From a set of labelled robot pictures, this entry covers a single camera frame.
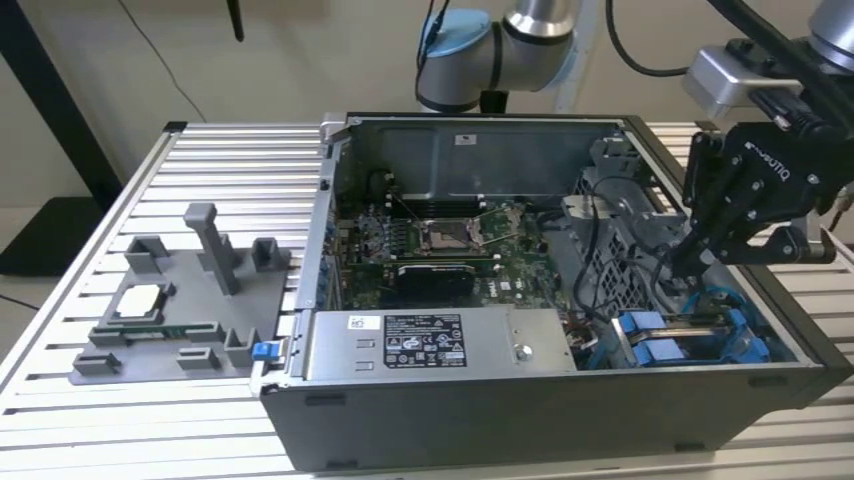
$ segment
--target barcode sticker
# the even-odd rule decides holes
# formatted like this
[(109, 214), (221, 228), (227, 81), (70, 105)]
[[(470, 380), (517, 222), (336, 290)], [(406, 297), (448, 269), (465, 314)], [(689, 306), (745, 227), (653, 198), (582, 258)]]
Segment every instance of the barcode sticker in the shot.
[(477, 145), (477, 144), (478, 144), (477, 135), (457, 135), (454, 137), (454, 145)]
[(348, 321), (350, 330), (380, 330), (382, 317), (377, 315), (352, 315)]

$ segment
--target screw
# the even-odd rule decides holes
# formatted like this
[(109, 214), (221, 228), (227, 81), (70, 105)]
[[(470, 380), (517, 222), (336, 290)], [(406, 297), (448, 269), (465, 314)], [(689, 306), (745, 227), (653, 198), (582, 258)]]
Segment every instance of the screw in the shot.
[(534, 356), (534, 350), (528, 345), (517, 345), (514, 349), (517, 351), (517, 359), (521, 362), (530, 360)]

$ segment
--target warning label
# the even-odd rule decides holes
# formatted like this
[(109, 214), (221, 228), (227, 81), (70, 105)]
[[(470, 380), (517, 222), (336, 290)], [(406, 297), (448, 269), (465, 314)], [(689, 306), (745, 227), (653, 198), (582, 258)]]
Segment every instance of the warning label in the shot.
[(460, 315), (386, 315), (389, 368), (465, 367)]

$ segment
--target sticker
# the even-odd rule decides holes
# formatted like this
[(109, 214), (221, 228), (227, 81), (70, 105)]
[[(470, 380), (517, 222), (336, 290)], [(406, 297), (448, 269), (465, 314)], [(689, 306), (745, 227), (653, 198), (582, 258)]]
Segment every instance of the sticker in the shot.
[(352, 315), (348, 321), (350, 330), (380, 330), (380, 315)]
[(389, 368), (466, 366), (460, 315), (386, 315), (384, 345)]
[(477, 145), (477, 144), (478, 144), (477, 135), (457, 135), (454, 137), (454, 145)]

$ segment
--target aluminum extrusion table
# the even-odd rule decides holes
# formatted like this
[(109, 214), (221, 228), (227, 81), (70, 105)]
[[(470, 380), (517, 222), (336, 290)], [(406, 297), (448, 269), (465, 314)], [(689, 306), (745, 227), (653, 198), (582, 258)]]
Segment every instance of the aluminum extrusion table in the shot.
[[(695, 124), (653, 124), (685, 163)], [(134, 235), (198, 248), (182, 214), (217, 202), (235, 247), (276, 236), (294, 250), (282, 328), (300, 279), (320, 171), (317, 125), (191, 124), (165, 133), (81, 257), (0, 366), (0, 479), (312, 478), (294, 471), (249, 379), (77, 387), (66, 378), (129, 268)], [(787, 288), (854, 360), (854, 255), (779, 266)], [(581, 441), (584, 435), (569, 435)], [(397, 472), (405, 479), (854, 478), (854, 380), (804, 410), (764, 417), (715, 454)]]

